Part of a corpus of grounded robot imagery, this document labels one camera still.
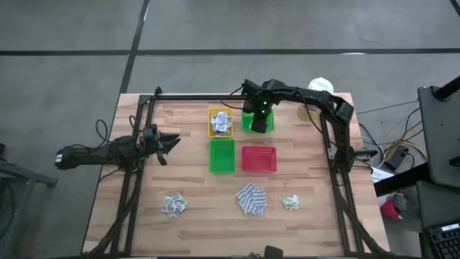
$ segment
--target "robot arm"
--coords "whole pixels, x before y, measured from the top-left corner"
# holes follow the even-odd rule
[[[295,101],[317,106],[325,119],[331,123],[337,147],[335,169],[348,173],[354,162],[354,150],[350,146],[349,123],[353,116],[353,106],[341,97],[327,91],[314,91],[305,88],[286,86],[277,80],[266,81],[262,86],[245,80],[241,94],[246,99],[243,112],[254,112],[251,130],[264,133],[267,118],[273,104],[282,100]]]
[[[179,134],[162,133],[158,131],[156,124],[145,127],[143,133],[139,144],[137,137],[122,136],[100,147],[64,147],[57,152],[55,166],[60,170],[67,170],[79,165],[117,165],[132,171],[139,160],[154,153],[157,153],[161,165],[167,165],[163,155],[168,154],[179,143]]]

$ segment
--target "wooden tabletop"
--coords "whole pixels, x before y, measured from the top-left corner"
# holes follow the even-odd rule
[[[353,104],[351,94],[338,95]],[[138,97],[120,96],[111,139],[131,134],[128,117],[136,114]],[[229,104],[241,106],[240,101]],[[286,256],[343,255],[323,138],[311,122],[298,118],[298,106],[289,101],[273,106],[275,130],[267,134],[242,132],[241,111],[234,110],[236,173],[216,175],[208,169],[207,110],[223,105],[219,101],[156,101],[154,123],[163,132],[180,133],[182,140],[167,156],[167,166],[161,166],[156,155],[147,160],[132,255],[263,254],[265,245],[283,249]],[[362,147],[356,114],[350,135],[351,144]],[[245,145],[276,147],[277,171],[243,172],[240,156]],[[102,174],[113,169],[105,166]],[[116,218],[122,174],[115,173],[98,185],[84,251],[98,243]],[[359,219],[377,243],[389,250],[369,170],[353,167],[350,179]],[[236,201],[236,193],[248,183],[267,191],[263,216],[245,214]],[[170,219],[161,212],[162,201],[175,193],[181,193],[188,205],[178,218]],[[299,210],[285,211],[278,197],[294,194],[299,196]],[[348,232],[352,237],[350,226]]]

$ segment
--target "concrete floor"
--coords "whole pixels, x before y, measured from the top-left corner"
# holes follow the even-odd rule
[[[128,50],[141,5],[2,0],[0,50]],[[447,0],[152,0],[139,49],[460,47],[459,27]],[[111,124],[126,64],[124,56],[0,56],[6,158],[59,178],[56,188],[35,190],[17,240],[18,258],[81,251],[100,167],[58,171],[53,161],[65,145],[99,143],[94,123]],[[139,56],[127,91],[161,86],[169,93],[229,92],[245,78],[306,86],[323,76],[337,92],[351,92],[363,112],[416,100],[417,87],[443,85],[459,75],[458,68],[460,54]],[[377,141],[389,142],[404,125],[392,127],[416,107],[365,113],[359,121]],[[414,142],[424,147],[422,135]],[[394,252],[419,254],[411,241],[415,232],[387,226]]]

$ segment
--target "black cable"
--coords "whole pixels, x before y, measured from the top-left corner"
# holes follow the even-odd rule
[[[383,110],[383,109],[389,109],[389,108],[393,108],[393,107],[397,107],[397,106],[401,106],[401,105],[406,105],[406,104],[413,104],[415,102],[418,102],[418,100],[407,101],[407,102],[402,103],[402,104],[394,104],[394,105],[390,105],[390,106],[386,106],[386,107],[382,107],[382,108],[378,108],[378,109],[372,109],[372,110],[364,111],[364,112],[357,112],[356,115],[365,114],[365,113],[368,113],[368,112],[376,112],[376,111],[380,111],[380,110]]]
[[[428,162],[428,160],[425,158],[425,155],[422,153],[422,151],[419,150],[419,149],[416,149],[416,150],[422,156],[422,158],[425,160],[425,162]]]
[[[134,115],[129,115],[129,123],[132,127],[132,129],[136,132],[143,132],[143,130],[140,130],[140,129],[136,129],[136,127],[134,126],[134,124],[132,123],[132,120],[131,119],[134,119],[134,121],[136,121],[136,117]]]
[[[132,117],[133,117],[134,119],[136,119],[136,117],[134,117],[134,116],[132,116],[132,115],[129,116],[129,123],[130,123],[131,127],[133,128],[133,130],[136,130],[136,131],[138,131],[138,132],[142,132],[142,130],[138,130],[138,129],[136,129],[136,128],[134,127],[134,125],[132,124],[132,121],[131,121],[131,118],[132,118]],[[103,125],[103,128],[104,128],[104,136],[103,136],[103,135],[101,134],[101,132],[99,131],[99,127],[98,127],[98,126],[99,126],[99,122],[101,122],[102,125]],[[96,128],[96,133],[97,133],[98,136],[102,139],[102,142],[101,142],[97,147],[89,147],[89,146],[85,146],[85,145],[82,145],[82,144],[73,144],[73,145],[70,146],[70,149],[72,149],[73,147],[82,147],[82,148],[85,148],[85,149],[88,151],[88,154],[91,154],[91,153],[94,153],[94,152],[96,152],[97,150],[99,150],[99,148],[101,148],[102,145],[104,145],[104,144],[106,144],[106,143],[108,143],[108,144],[113,143],[112,141],[110,141],[110,140],[108,139],[108,137],[109,137],[109,130],[108,130],[108,127],[107,127],[107,123],[106,123],[103,119],[98,119],[98,120],[96,121],[95,128]],[[136,141],[136,139],[134,138],[134,139],[132,139],[132,140],[127,140],[126,142],[119,142],[119,144],[127,144],[127,143],[129,143],[129,142],[131,142],[131,141]]]
[[[408,124],[409,124],[409,119],[410,119],[410,116],[412,116],[414,113],[416,113],[420,108],[417,108],[415,110],[413,110],[408,118],[406,119],[405,121],[405,127],[404,127],[404,133],[402,134],[403,137],[405,137],[405,135],[408,133]],[[413,137],[419,135],[421,132],[423,131],[423,129],[421,129],[419,132],[415,133],[414,135],[408,137],[408,138],[405,138],[405,139],[402,139],[402,140],[396,140],[396,141],[393,141],[393,142],[386,142],[386,143],[379,143],[379,145],[390,145],[390,144],[397,144],[398,142],[403,142],[403,141],[407,141],[407,140],[410,140],[412,139]]]
[[[12,188],[12,185],[10,182],[8,182],[8,185],[6,186],[9,190],[9,198],[11,199],[11,217],[9,218],[9,221],[8,223],[6,223],[6,226],[5,228],[3,229],[3,231],[1,232],[0,234],[0,240],[4,237],[4,235],[6,234],[6,232],[8,231],[9,229],[9,226],[11,226],[12,222],[13,222],[13,219],[14,219],[14,216],[16,216],[16,204],[14,202],[14,193],[13,193],[13,188]]]
[[[418,107],[417,109],[413,110],[413,111],[409,114],[408,119],[405,120],[404,137],[405,137],[405,135],[408,133],[408,125],[409,125],[409,119],[410,119],[410,117],[412,116],[412,114],[416,113],[418,110],[420,110],[420,107]]]
[[[102,179],[104,179],[105,177],[109,177],[109,176],[113,175],[114,173],[116,173],[116,172],[118,172],[118,171],[120,171],[120,170],[121,170],[121,168],[118,168],[118,169],[116,169],[115,171],[112,171],[112,172],[110,172],[110,173],[107,173],[105,176],[100,177],[100,178],[99,178],[99,181],[102,181]]]
[[[363,124],[359,123],[359,126],[362,127],[362,128],[366,131],[367,135],[368,135],[369,138],[372,140],[372,142],[374,143],[374,145],[377,146],[377,149],[378,149],[378,150],[381,149],[381,151],[380,151],[380,162],[382,162],[383,159],[384,159],[384,154],[383,154],[383,149],[382,149],[382,147],[379,148],[379,145],[380,145],[380,144],[377,144],[377,141],[375,141],[375,139],[372,137],[372,135],[371,135],[371,133],[369,132],[369,130],[367,130],[367,128],[366,128]]]
[[[239,90],[242,89],[242,88],[243,88],[243,86],[241,86],[240,88],[238,88],[238,89],[235,90],[235,91],[232,91],[232,92],[229,94],[229,96],[232,96],[233,94],[235,94],[237,91],[239,91]],[[243,108],[241,108],[241,107],[234,107],[234,106],[228,105],[228,104],[224,103],[224,100],[223,100],[223,99],[221,99],[221,103],[222,103],[224,106],[227,106],[228,108],[231,108],[231,109],[240,109],[240,110],[243,109]]]

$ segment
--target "wire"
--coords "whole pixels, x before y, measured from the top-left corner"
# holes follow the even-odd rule
[[[134,127],[134,125],[132,124],[132,121],[131,121],[131,118],[134,118],[136,119],[136,117],[134,116],[129,116],[129,123],[131,125],[131,127],[133,128],[133,130],[137,131],[137,132],[142,132],[142,130],[138,130]],[[104,133],[104,136],[101,134],[101,132],[99,131],[99,123],[102,123],[103,125],[103,133]],[[96,128],[96,133],[97,135],[102,139],[102,142],[101,144],[99,144],[97,147],[88,147],[88,146],[85,146],[85,145],[82,145],[82,144],[73,144],[70,146],[70,149],[72,150],[73,147],[82,147],[82,148],[85,148],[87,151],[88,151],[88,155],[90,155],[91,153],[94,153],[96,152],[97,150],[99,150],[99,148],[102,147],[102,145],[108,143],[108,144],[111,144],[113,143],[112,141],[110,141],[108,139],[109,137],[109,130],[107,128],[107,123],[103,120],[103,119],[98,119],[96,121],[96,125],[95,125],[95,128]],[[136,141],[136,138],[133,138],[131,140],[127,140],[125,142],[118,142],[118,144],[127,144],[129,142],[132,142],[132,141]]]
[[[370,138],[368,138],[368,137],[364,137],[364,138],[370,139],[370,140],[374,143],[374,145],[376,145],[377,148],[380,149],[380,156],[381,156],[381,158],[380,158],[380,164],[377,166],[377,168],[382,167],[383,162],[384,162],[384,159],[383,159],[383,153],[384,153],[384,152],[383,152],[382,146],[380,146],[380,144],[377,143],[377,141],[375,141],[375,139],[371,136],[371,133],[369,132],[369,130],[367,130],[367,128],[366,128],[363,124],[359,123],[359,126],[362,127],[362,128],[366,131],[367,135],[370,137]],[[371,158],[371,165],[372,165],[373,167],[375,167],[375,166],[374,166],[374,157]]]
[[[407,155],[409,155],[409,156],[412,158],[412,165],[410,166],[410,168],[414,168],[414,166],[415,166],[415,158],[414,158],[414,155],[412,155],[411,153],[408,153]]]
[[[401,139],[401,137],[402,137],[402,136],[401,136],[399,140],[395,140],[395,141],[393,141],[393,142],[380,143],[380,144],[381,144],[381,145],[390,145],[390,144],[394,144],[394,143],[396,143],[396,142],[398,142],[398,141],[407,141],[407,140],[410,140],[410,139],[414,138],[415,136],[419,135],[422,131],[423,131],[423,129],[421,129],[420,131],[418,131],[418,132],[415,133],[414,135],[412,135],[412,136],[410,136],[410,137],[408,137],[407,139],[404,139],[404,140]]]
[[[241,86],[240,88],[238,88],[238,89],[235,90],[235,91],[232,91],[232,92],[229,94],[229,96],[232,96],[233,94],[235,94],[237,91],[241,90],[242,88],[243,88],[243,86]],[[224,103],[224,100],[223,100],[223,99],[221,99],[221,103],[222,103],[224,106],[227,106],[228,108],[240,109],[240,110],[243,109],[243,108],[241,108],[241,107],[235,107],[235,106],[228,105],[228,104]]]
[[[408,130],[408,124],[409,124],[410,116],[412,116],[412,114],[416,113],[416,112],[419,111],[419,110],[420,110],[420,107],[418,107],[417,109],[413,110],[413,111],[409,114],[408,119],[406,119],[406,121],[405,121],[404,135],[403,135],[401,138],[404,138],[405,135],[406,135],[411,129],[415,128],[416,125],[418,125],[418,124],[420,124],[420,123],[422,122],[422,121],[417,122],[417,124],[415,124],[414,126],[412,126],[412,127]]]
[[[355,159],[355,160],[358,160],[358,161],[361,162],[361,163],[366,164],[367,167],[368,167],[368,169],[370,169],[371,172],[372,172],[372,166],[371,166],[370,164],[366,163],[365,161],[363,161],[363,160],[361,160],[361,159],[359,159],[359,158],[354,158],[354,159]]]
[[[405,145],[408,145],[408,146],[411,146],[411,147],[415,148],[423,156],[423,158],[425,158],[425,160],[428,160],[428,156],[426,155],[426,153],[421,148],[419,148],[417,145],[413,144],[412,142],[409,142],[407,140],[401,140],[401,141],[398,141],[398,142],[395,143],[395,145],[397,145],[397,144],[405,144]],[[385,160],[388,157],[388,153],[389,153],[390,148],[392,148],[392,147],[394,147],[394,146],[390,146],[390,147],[387,147],[385,149]]]
[[[9,226],[11,226],[12,222],[13,222],[13,219],[14,217],[16,216],[16,204],[14,202],[14,193],[13,193],[13,188],[12,188],[12,184],[10,182],[8,182],[8,186],[7,186],[8,190],[9,190],[9,198],[11,199],[11,217],[9,218],[8,220],[8,223],[6,223],[6,226],[5,228],[3,229],[3,231],[1,232],[0,234],[0,240],[4,237],[4,235],[6,234],[6,232],[8,231],[9,229]]]
[[[134,115],[129,115],[129,123],[132,127],[132,129],[135,131],[135,132],[143,132],[144,130],[141,130],[141,129],[136,129],[136,127],[134,126],[134,124],[132,123],[132,120],[131,119],[134,119],[134,121],[136,121],[136,117]]]
[[[395,126],[393,126],[391,129],[389,129],[386,133],[384,133],[384,137],[388,136],[388,134],[393,131],[399,124],[401,124],[402,122],[404,122],[407,118],[409,117],[409,115],[407,115],[406,117],[402,118],[397,124],[395,124]]]
[[[104,179],[105,177],[109,177],[109,176],[113,175],[114,173],[116,173],[116,172],[118,172],[118,171],[120,171],[120,170],[121,170],[121,168],[118,168],[118,169],[116,169],[115,171],[112,171],[112,172],[110,172],[110,173],[107,173],[105,176],[100,177],[100,178],[99,178],[99,181],[102,181],[102,179]]]
[[[396,106],[401,106],[401,105],[406,105],[406,104],[413,104],[415,102],[418,102],[418,100],[408,101],[408,102],[401,103],[401,104],[390,105],[390,106],[386,106],[386,107],[382,107],[382,108],[378,108],[378,109],[372,109],[372,110],[369,110],[369,111],[358,112],[356,114],[365,114],[365,113],[368,113],[368,112],[376,112],[376,111],[380,111],[380,110],[383,110],[383,109],[393,108],[393,107],[396,107]]]

